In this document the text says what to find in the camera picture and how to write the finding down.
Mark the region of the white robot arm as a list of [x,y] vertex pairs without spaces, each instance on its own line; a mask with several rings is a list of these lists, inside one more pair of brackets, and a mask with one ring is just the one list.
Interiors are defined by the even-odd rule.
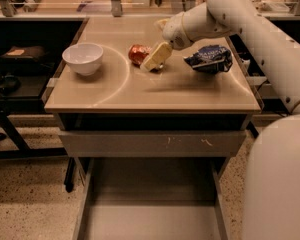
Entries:
[[300,44],[260,16],[250,0],[206,0],[162,28],[142,62],[152,70],[207,38],[236,33],[289,111],[264,128],[247,161],[242,240],[300,240]]

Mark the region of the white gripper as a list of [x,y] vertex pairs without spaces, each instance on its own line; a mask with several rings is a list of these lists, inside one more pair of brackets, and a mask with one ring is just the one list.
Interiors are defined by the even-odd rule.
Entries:
[[140,65],[143,71],[158,69],[172,54],[173,50],[183,50],[193,42],[189,39],[183,26],[184,12],[171,18],[160,19],[155,26],[162,31],[166,42],[156,44]]

